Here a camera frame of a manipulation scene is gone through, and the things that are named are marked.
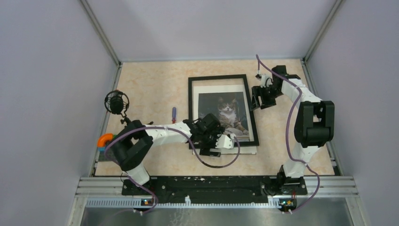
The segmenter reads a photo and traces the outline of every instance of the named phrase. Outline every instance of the black mounting plate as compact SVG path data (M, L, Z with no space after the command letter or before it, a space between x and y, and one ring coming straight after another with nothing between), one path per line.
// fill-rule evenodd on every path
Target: black mounting plate
M151 177L144 187L154 192L159 203L184 203L190 196L191 203L267 203L269 191L276 190L275 176L159 176ZM306 188L295 189L296 195L307 194ZM130 180L123 181L122 195L148 195Z

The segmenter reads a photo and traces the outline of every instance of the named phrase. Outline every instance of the tabby cat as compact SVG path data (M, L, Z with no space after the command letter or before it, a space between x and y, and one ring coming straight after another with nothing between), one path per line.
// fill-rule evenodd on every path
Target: tabby cat
M219 97L219 104L217 106L219 109L219 121L220 124L230 133L235 135L249 135L248 130L246 130L240 123L237 115L237 100L233 99L231 102L223 100Z

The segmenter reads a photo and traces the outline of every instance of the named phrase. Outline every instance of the cat photo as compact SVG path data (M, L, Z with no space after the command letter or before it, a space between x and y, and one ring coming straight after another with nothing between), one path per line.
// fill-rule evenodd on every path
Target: cat photo
M242 92L199 94L198 116L203 118L208 113L219 119L225 134L235 134L239 141L250 141Z

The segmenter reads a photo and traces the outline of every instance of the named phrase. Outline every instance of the metal floor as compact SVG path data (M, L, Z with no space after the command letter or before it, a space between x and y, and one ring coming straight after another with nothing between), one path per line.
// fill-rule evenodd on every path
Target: metal floor
M81 226L97 226L121 209L86 208ZM277 209L156 209L143 217L124 212L103 226L352 226L344 198L315 198L295 214Z

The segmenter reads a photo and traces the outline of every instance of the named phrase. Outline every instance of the black picture frame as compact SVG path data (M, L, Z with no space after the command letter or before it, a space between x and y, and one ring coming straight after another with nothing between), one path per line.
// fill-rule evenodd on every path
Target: black picture frame
M188 114L189 114L189 120L194 120L193 118L193 98L192 98L192 83L194 81L207 81L207 80L230 80L230 79L242 79L244 82L244 89L245 89L245 99L247 101L247 106L250 106L251 104L251 96L249 93L249 87L248 87L248 80L247 80L247 75L246 74L235 74L235 75L217 75L217 76L202 76L202 77L190 77L188 78ZM253 111L249 111L249 117L251 119L251 126L252 126L252 134L254 136L253 141L246 141L246 142L240 142L241 147L246 147L246 146L259 146L259 138L258 138L258 132L256 129L256 123L255 123L255 116ZM198 144L194 144L194 147L197 149L200 146Z

